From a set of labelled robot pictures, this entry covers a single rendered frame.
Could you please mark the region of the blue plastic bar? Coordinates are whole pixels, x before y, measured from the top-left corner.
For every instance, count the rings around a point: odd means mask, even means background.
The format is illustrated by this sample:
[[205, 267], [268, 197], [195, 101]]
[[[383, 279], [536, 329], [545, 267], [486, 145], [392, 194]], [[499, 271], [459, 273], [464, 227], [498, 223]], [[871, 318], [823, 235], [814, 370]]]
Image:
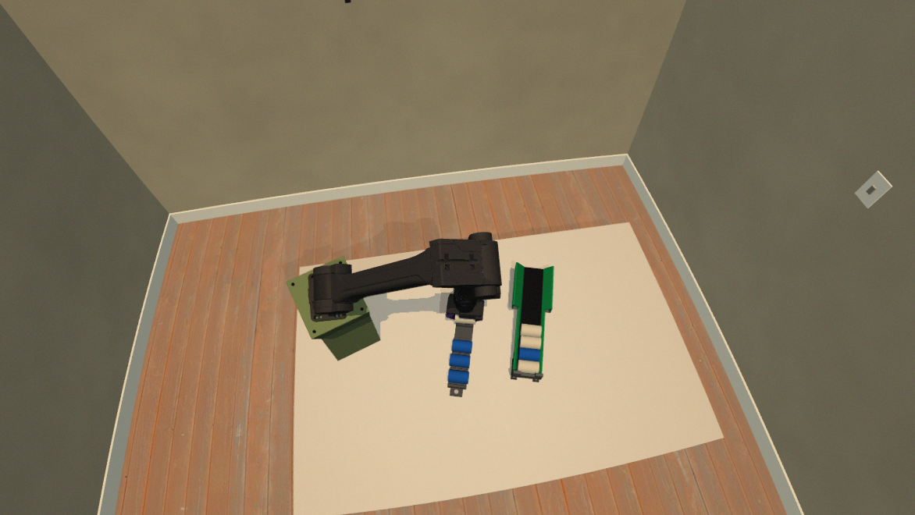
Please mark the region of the blue plastic bar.
[[472, 353], [472, 341], [453, 339], [453, 352]]
[[468, 385], [469, 371], [449, 370], [448, 382], [461, 383]]
[[449, 357], [449, 366], [469, 368], [470, 357], [471, 356], [451, 353]]
[[530, 349], [530, 347], [519, 347], [519, 360], [525, 361], [538, 361], [539, 362], [539, 350]]

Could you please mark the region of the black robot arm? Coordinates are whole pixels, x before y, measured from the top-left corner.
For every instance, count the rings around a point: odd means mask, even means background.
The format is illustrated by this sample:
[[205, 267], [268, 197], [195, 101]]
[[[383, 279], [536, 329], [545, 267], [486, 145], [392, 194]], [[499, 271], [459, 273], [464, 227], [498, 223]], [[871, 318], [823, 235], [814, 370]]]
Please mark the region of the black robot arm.
[[[461, 306], [473, 304], [474, 300], [468, 300], [472, 298], [500, 299], [498, 241], [493, 240], [492, 233], [473, 233], [467, 240], [437, 239], [429, 241], [429, 245], [414, 257], [354, 274], [348, 264], [313, 268], [313, 274], [308, 276], [311, 320], [344, 319], [346, 313], [354, 311], [353, 303], [369, 294], [374, 296], [427, 285], [454, 288], [454, 302]], [[337, 313], [337, 317], [330, 312]]]

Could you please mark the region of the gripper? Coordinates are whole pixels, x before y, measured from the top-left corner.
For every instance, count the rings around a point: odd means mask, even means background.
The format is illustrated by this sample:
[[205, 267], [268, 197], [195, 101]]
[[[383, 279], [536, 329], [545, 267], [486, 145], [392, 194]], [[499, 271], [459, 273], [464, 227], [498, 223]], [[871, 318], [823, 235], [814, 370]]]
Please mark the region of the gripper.
[[[481, 310], [482, 308], [482, 310]], [[482, 321], [483, 319], [483, 310], [484, 310], [484, 301], [477, 300], [473, 301], [473, 304], [465, 304], [461, 306], [461, 303], [454, 302], [454, 294], [449, 294], [447, 301], [447, 318], [453, 318], [455, 314], [459, 314], [459, 318], [475, 319], [476, 321]], [[476, 317], [478, 315], [478, 317]]]

